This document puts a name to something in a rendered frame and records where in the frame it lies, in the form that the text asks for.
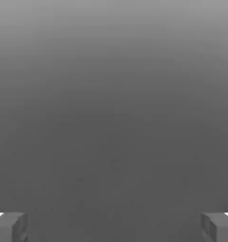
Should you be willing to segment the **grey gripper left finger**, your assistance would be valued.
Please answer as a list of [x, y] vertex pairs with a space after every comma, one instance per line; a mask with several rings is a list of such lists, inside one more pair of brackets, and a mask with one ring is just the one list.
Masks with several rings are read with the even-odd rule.
[[28, 215], [0, 212], [0, 242], [28, 242]]

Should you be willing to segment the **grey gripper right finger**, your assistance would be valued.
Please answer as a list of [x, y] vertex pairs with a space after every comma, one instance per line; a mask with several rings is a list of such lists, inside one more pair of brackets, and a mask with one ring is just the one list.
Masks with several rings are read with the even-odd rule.
[[201, 227], [205, 242], [228, 242], [228, 212], [201, 213]]

